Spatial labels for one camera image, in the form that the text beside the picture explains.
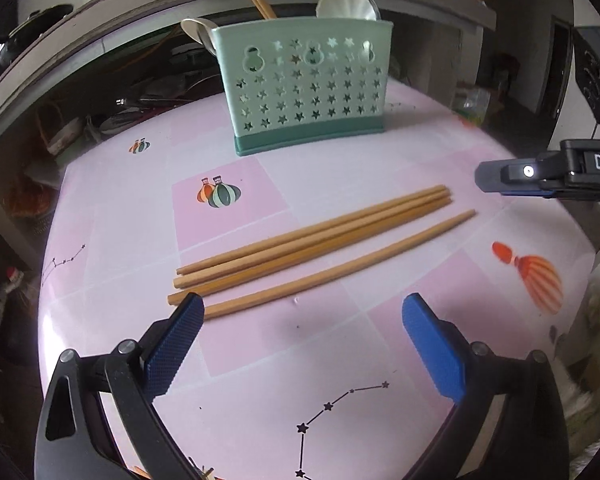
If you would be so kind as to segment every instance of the gourd-shaped cutout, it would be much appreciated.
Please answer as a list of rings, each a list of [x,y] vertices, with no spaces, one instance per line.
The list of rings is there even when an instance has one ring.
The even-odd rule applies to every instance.
[[[264,59],[260,55],[260,51],[255,46],[248,46],[244,51],[244,59],[242,67],[246,72],[259,72],[264,67]]]

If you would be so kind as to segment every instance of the black device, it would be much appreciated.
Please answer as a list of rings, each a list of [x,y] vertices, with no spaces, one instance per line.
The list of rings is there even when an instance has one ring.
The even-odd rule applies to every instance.
[[[40,415],[36,480],[138,478],[120,457],[100,392],[113,396],[152,479],[204,480],[195,458],[183,455],[152,407],[154,397],[166,393],[203,316],[202,298],[188,294],[169,319],[154,322],[139,342],[124,340],[98,356],[62,352]],[[458,478],[496,395],[506,395],[507,401],[490,448],[481,466],[460,478],[568,478],[566,425],[544,353],[534,351],[526,360],[516,360],[495,356],[484,343],[469,345],[418,294],[405,299],[402,322],[436,387],[456,403],[405,480]]]

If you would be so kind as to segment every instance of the basket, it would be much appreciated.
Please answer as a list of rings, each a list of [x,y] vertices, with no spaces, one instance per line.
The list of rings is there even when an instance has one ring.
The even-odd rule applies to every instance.
[[[314,17],[213,28],[238,155],[381,132],[392,28]]]

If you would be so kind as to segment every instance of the table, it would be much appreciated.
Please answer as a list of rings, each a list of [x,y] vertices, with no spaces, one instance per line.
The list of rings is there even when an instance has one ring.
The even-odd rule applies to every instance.
[[[181,264],[435,184],[451,188],[452,205],[205,299],[213,304],[288,282],[478,211],[382,264],[205,323],[170,391],[154,402],[185,455],[226,480],[353,478],[360,471],[401,478],[451,407],[402,327],[400,306],[410,292],[498,354],[523,358],[540,348],[554,355],[594,252],[557,202],[475,187],[480,161],[509,156],[479,129],[390,81],[382,134],[243,158],[232,135],[218,95],[135,126],[68,167],[40,291],[45,389],[64,348],[109,352],[167,317]],[[217,176],[240,190],[221,208],[197,200],[202,180]],[[564,293],[557,314],[534,304],[516,267],[494,254],[494,242],[555,267]],[[141,466],[109,397],[122,455],[129,467]]]

